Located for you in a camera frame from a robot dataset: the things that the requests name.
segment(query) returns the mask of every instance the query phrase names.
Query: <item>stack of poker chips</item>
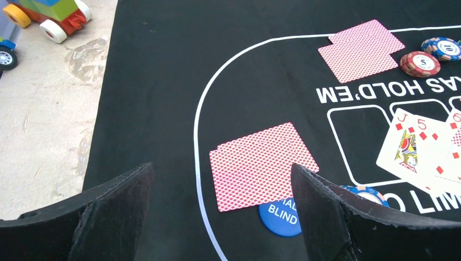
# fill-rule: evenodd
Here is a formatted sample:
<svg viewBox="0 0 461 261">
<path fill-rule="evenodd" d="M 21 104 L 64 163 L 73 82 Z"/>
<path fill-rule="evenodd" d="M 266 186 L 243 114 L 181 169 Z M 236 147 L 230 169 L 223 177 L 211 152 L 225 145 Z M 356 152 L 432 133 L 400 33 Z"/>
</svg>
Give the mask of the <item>stack of poker chips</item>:
<svg viewBox="0 0 461 261">
<path fill-rule="evenodd" d="M 421 44 L 421 51 L 411 52 L 400 59 L 400 67 L 413 77 L 429 77 L 440 71 L 439 61 L 460 61 L 461 40 L 434 37 Z"/>
<path fill-rule="evenodd" d="M 400 59 L 400 68 L 408 75 L 426 78 L 436 75 L 440 71 L 440 62 L 426 52 L 411 52 Z"/>
<path fill-rule="evenodd" d="M 376 204 L 389 207 L 389 203 L 386 200 L 386 198 L 383 196 L 383 194 L 379 193 L 377 190 L 373 188 L 365 187 L 365 186 L 358 186 L 358 187 L 341 186 L 341 187 L 369 201 L 373 201 Z"/>
<path fill-rule="evenodd" d="M 436 37 L 427 39 L 422 42 L 421 49 L 439 61 L 461 60 L 461 45 L 450 38 Z"/>
</svg>

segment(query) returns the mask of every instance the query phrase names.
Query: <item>poker chip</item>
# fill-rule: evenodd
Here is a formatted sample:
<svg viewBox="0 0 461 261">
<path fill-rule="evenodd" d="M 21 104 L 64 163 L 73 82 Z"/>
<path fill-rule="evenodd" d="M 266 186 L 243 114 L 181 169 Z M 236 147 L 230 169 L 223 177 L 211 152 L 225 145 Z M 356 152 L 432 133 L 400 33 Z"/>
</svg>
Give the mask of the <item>poker chip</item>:
<svg viewBox="0 0 461 261">
<path fill-rule="evenodd" d="M 358 187 L 341 186 L 341 187 L 363 198 L 366 198 L 367 200 L 373 201 L 376 204 L 389 207 L 388 201 L 376 189 L 365 187 L 365 186 L 358 186 Z"/>
<path fill-rule="evenodd" d="M 422 42 L 421 49 L 439 61 L 461 60 L 461 43 L 445 37 L 430 38 Z"/>
<path fill-rule="evenodd" d="M 416 51 L 402 56 L 400 68 L 410 76 L 425 78 L 440 71 L 440 62 L 426 52 Z"/>
<path fill-rule="evenodd" d="M 261 204 L 258 208 L 263 224 L 272 233 L 282 237 L 301 234 L 301 225 L 293 198 Z"/>
</svg>

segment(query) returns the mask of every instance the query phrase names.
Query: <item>blue dealer button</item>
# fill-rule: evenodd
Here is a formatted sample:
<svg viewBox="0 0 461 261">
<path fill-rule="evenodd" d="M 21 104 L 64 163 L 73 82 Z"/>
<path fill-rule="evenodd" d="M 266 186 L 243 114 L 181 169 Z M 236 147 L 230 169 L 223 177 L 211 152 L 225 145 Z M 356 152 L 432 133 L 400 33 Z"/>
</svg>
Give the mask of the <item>blue dealer button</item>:
<svg viewBox="0 0 461 261">
<path fill-rule="evenodd" d="M 259 205 L 259 216 L 272 232 L 283 237 L 301 234 L 301 226 L 293 198 Z"/>
</svg>

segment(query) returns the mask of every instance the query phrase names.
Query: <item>playing card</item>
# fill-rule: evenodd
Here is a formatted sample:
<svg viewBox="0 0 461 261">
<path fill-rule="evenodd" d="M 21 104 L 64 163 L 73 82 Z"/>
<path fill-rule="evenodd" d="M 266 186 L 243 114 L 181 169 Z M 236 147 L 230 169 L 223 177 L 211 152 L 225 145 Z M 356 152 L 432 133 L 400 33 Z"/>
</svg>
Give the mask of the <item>playing card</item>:
<svg viewBox="0 0 461 261">
<path fill-rule="evenodd" d="M 415 129 L 409 125 L 413 114 L 398 108 L 381 147 L 376 165 L 398 178 L 434 196 L 437 188 L 426 182 L 429 175 L 420 173 Z"/>
<path fill-rule="evenodd" d="M 295 129 L 295 126 L 291 122 L 287 122 L 275 127 L 262 130 L 250 134 L 248 136 L 229 141 L 225 144 L 221 144 L 217 147 L 218 150 L 226 151 L 233 150 L 237 147 L 241 150 L 240 153 L 251 151 L 252 146 L 262 142 L 273 142 L 274 140 L 281 140 L 283 143 L 290 143 L 293 150 L 296 152 L 296 163 L 306 167 L 312 172 L 318 172 L 319 166 L 315 162 L 313 156 L 307 149 L 304 141 Z"/>
<path fill-rule="evenodd" d="M 448 153 L 440 158 L 434 169 L 436 171 L 435 175 L 439 175 L 443 179 L 461 183 L 460 168 L 461 148 L 453 144 Z"/>
<path fill-rule="evenodd" d="M 451 142 L 461 147 L 461 111 L 453 108 L 448 115 L 446 123 Z"/>
<path fill-rule="evenodd" d="M 319 53 L 340 83 L 367 77 L 397 68 L 398 64 L 388 54 L 364 49 L 351 42 L 335 43 L 319 48 Z"/>
<path fill-rule="evenodd" d="M 391 54 L 405 48 L 405 45 L 377 20 L 340 31 L 328 38 L 334 44 L 352 42 L 364 47 L 375 45 L 386 54 Z"/>
<path fill-rule="evenodd" d="M 291 166 L 296 152 L 284 140 L 252 145 L 252 151 L 210 152 L 211 170 L 220 212 L 293 197 Z"/>
<path fill-rule="evenodd" d="M 461 196 L 459 177 L 461 152 L 459 152 L 459 147 L 456 147 L 457 150 L 450 151 L 446 156 L 439 158 L 435 167 L 425 170 L 425 172 L 433 175 L 434 178 L 431 179 L 430 183 L 437 190 Z"/>
<path fill-rule="evenodd" d="M 461 184 L 452 177 L 458 152 L 453 150 L 448 125 L 420 115 L 414 115 L 410 125 L 414 126 L 416 133 L 418 174 L 423 175 L 427 184 L 437 191 L 460 194 Z"/>
<path fill-rule="evenodd" d="M 451 147 L 446 123 L 414 115 L 409 124 L 416 131 L 419 166 L 423 169 L 433 169 Z"/>
</svg>

